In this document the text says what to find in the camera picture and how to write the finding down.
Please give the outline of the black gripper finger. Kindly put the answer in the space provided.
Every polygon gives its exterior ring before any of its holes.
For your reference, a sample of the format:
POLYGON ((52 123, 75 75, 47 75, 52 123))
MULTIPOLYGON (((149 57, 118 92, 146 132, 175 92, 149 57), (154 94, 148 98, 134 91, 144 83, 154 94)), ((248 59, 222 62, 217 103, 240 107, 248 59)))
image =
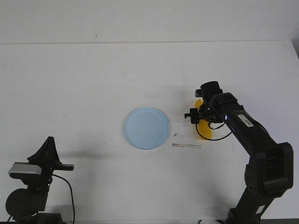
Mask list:
POLYGON ((52 137, 49 136, 38 151, 28 157, 29 163, 48 163, 52 159, 52 137))
POLYGON ((57 149, 56 149, 56 144, 54 137, 50 137, 50 152, 51 152, 51 161, 53 164, 61 164, 61 161, 59 159, 57 149))

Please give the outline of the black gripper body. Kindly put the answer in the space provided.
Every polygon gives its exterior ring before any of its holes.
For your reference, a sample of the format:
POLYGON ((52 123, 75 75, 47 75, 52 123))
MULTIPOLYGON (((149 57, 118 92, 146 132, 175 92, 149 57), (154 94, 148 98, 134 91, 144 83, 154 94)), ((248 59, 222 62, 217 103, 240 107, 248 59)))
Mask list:
POLYGON ((211 123, 221 123, 219 113, 212 103, 212 96, 222 94, 219 83, 217 81, 210 81, 202 84, 200 89, 203 92, 203 104, 199 110, 197 108, 191 108, 189 113, 184 114, 184 118, 190 117, 192 124, 198 124, 201 119, 211 123))
POLYGON ((41 168, 41 172, 39 175, 35 177, 30 177, 27 181, 27 186, 50 186, 52 184, 52 176, 53 172, 58 171, 73 171, 73 164, 63 164, 60 160, 49 160, 43 161, 38 159, 32 159, 30 157, 27 158, 28 163, 30 165, 37 165, 41 168))

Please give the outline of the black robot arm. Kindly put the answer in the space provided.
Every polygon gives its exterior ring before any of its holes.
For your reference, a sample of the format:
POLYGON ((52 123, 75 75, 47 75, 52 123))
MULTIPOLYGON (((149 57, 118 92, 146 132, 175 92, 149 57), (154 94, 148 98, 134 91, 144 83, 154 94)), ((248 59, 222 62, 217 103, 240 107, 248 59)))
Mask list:
POLYGON ((8 175, 21 180, 27 187, 14 190, 6 200, 6 211, 16 224, 64 224, 60 213, 46 213, 50 185, 53 177, 64 180, 71 191, 70 183, 54 171, 73 171, 73 164, 63 164, 58 156, 54 137, 49 136, 27 162, 15 162, 8 175))
POLYGON ((191 108, 190 118, 196 132, 211 141, 199 127, 201 121, 226 125, 249 155, 244 180, 246 188, 235 208, 229 210, 225 224, 258 224, 274 199, 293 187, 293 148, 290 143, 276 143, 268 131, 253 119, 229 92, 223 92, 217 81, 202 84, 195 91, 201 104, 191 108))

